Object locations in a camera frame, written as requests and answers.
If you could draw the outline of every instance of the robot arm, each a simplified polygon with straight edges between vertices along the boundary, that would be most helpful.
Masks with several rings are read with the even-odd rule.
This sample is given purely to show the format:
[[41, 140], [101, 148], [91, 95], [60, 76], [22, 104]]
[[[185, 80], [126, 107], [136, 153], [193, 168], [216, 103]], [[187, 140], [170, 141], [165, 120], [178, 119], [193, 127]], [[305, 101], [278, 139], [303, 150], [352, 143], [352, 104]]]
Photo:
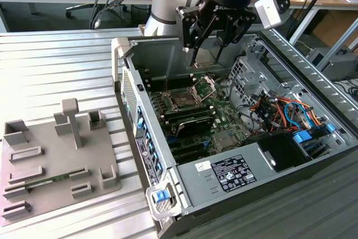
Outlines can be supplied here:
[[[216, 61], [226, 46], [237, 43], [256, 19], [247, 9], [251, 0], [199, 0], [194, 7], [178, 7], [178, 35], [183, 46], [193, 49], [190, 66], [195, 63], [199, 47], [212, 31], [218, 30], [217, 42], [220, 46]], [[284, 13], [290, 0], [274, 0], [278, 13]]]

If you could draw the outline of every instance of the blue latch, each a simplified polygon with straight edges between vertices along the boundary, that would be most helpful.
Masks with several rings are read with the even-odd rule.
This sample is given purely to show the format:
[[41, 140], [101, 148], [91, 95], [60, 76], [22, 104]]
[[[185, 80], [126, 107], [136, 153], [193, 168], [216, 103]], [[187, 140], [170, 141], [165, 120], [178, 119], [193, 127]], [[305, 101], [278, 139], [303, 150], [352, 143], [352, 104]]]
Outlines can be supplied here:
[[144, 119], [143, 118], [139, 118], [138, 123], [137, 123], [137, 127], [140, 129], [143, 127], [144, 124]]
[[150, 154], [153, 154], [153, 152], [154, 152], [154, 145], [153, 145], [152, 142], [150, 142], [150, 143], [149, 143], [149, 153], [150, 153]]
[[161, 201], [170, 199], [170, 193], [168, 190], [160, 190], [157, 193], [154, 193], [153, 197], [156, 203], [160, 203]]
[[328, 124], [327, 124], [327, 129], [328, 129], [331, 133], [333, 133], [333, 132], [336, 130], [336, 127], [334, 127], [332, 123], [328, 123]]
[[312, 139], [311, 135], [307, 131], [301, 131], [295, 134], [294, 138], [298, 143], [306, 142], [307, 140]]
[[157, 164], [157, 170], [158, 170], [158, 173], [160, 174], [160, 172], [162, 171], [162, 166], [160, 163]]

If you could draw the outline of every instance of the power supply label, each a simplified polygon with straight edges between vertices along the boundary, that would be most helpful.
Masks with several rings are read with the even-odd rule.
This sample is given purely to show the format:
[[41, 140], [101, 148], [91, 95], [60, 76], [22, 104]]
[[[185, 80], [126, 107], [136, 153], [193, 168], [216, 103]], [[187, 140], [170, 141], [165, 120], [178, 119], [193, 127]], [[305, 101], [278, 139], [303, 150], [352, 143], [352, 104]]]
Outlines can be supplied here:
[[227, 193], [256, 181], [242, 155], [212, 163], [211, 168]]

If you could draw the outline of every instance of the floor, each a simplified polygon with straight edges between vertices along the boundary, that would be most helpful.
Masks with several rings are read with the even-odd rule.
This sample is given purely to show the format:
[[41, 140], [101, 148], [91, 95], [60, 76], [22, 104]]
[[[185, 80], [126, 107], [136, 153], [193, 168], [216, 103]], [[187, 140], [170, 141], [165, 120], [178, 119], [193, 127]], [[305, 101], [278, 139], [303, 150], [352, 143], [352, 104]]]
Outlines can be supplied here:
[[[57, 30], [84, 30], [88, 29], [88, 18], [92, 9], [86, 8], [72, 12], [72, 18], [65, 16], [65, 9], [74, 6], [74, 4], [48, 4], [37, 3], [38, 13], [32, 15], [27, 3], [3, 3], [3, 14], [7, 21], [10, 32], [27, 32], [27, 31], [57, 31]], [[102, 18], [102, 29], [137, 27], [139, 24], [145, 24], [149, 17], [147, 6], [127, 6], [128, 10], [123, 11], [118, 7], [115, 11], [125, 17], [120, 20], [117, 17], [105, 13]], [[286, 34], [295, 19], [290, 18], [285, 24], [279, 27], [282, 34]], [[302, 35], [296, 47], [307, 55], [311, 48], [325, 47], [326, 44], [320, 41], [314, 35]]]

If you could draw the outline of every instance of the ribbed metal table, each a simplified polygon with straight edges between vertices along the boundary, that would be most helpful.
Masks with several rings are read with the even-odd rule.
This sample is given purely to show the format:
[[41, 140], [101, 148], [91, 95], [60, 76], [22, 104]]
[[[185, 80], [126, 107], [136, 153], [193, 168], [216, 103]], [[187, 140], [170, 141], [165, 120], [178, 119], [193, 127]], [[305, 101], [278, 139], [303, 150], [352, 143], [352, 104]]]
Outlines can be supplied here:
[[80, 113], [100, 109], [106, 115], [123, 185], [2, 227], [1, 238], [157, 238], [111, 80], [111, 39], [138, 35], [137, 29], [123, 29], [0, 37], [1, 137], [4, 121], [23, 119], [31, 125], [53, 120], [60, 100], [75, 97]]
[[[51, 120], [63, 98], [107, 117], [123, 187], [0, 228], [0, 238], [157, 238], [111, 83], [112, 38], [137, 29], [13, 33], [0, 37], [0, 127]], [[358, 152], [180, 238], [356, 238]]]

